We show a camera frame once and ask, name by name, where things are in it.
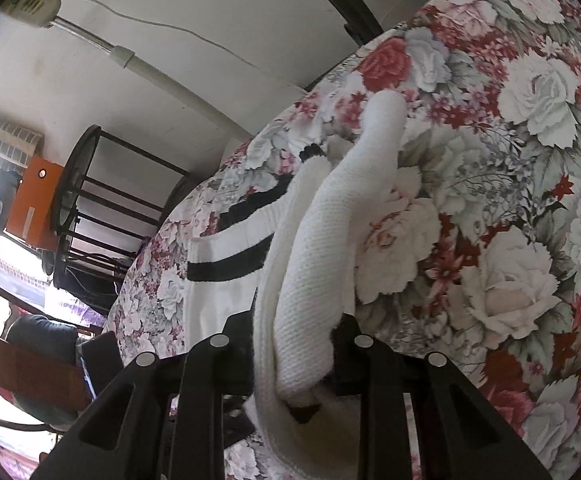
bed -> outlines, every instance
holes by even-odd
[[[382,89],[408,104],[408,200],[360,248],[373,272],[357,276],[355,316],[395,351],[444,352],[567,480],[581,464],[577,0],[431,0],[361,47],[173,210],[106,329],[125,362],[186,351],[190,241],[283,195],[307,146],[345,151]],[[230,479],[291,478],[258,434],[225,466]]]

orange box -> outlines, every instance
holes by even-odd
[[[31,247],[57,249],[57,235],[50,230],[50,206],[63,170],[63,166],[35,155],[24,172],[6,230]]]

floral bedsheet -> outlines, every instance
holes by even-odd
[[[447,354],[567,479],[581,463],[576,0],[431,0],[361,48],[173,211],[107,328],[126,362],[184,351],[187,241],[283,192],[306,146],[344,150],[369,95],[387,88],[409,105],[403,200],[360,245],[357,318],[397,351]],[[290,478],[256,434],[226,451],[226,474]]]

standing fan pole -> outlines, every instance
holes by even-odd
[[[0,10],[18,22],[39,28],[57,27],[77,36],[86,43],[106,52],[122,68],[127,68],[131,72],[141,75],[153,85],[168,92],[182,104],[219,126],[229,136],[241,141],[252,139],[253,136],[230,117],[172,77],[135,56],[133,51],[122,46],[115,46],[79,25],[58,16],[59,7],[61,7],[61,0],[6,0]]]

silver screw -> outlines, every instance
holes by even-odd
[[[222,348],[222,346],[226,346],[230,343],[230,339],[225,334],[215,334],[210,338],[210,346],[214,346],[215,348]]]
[[[431,365],[436,366],[437,368],[441,368],[443,366],[446,366],[448,359],[446,359],[446,356],[444,354],[440,354],[439,352],[435,352],[434,354],[430,354],[428,356],[428,362]]]
[[[355,338],[355,345],[359,348],[370,348],[374,342],[375,340],[366,334],[358,335]]]
[[[150,366],[155,362],[155,354],[152,352],[142,352],[135,359],[137,366]]]

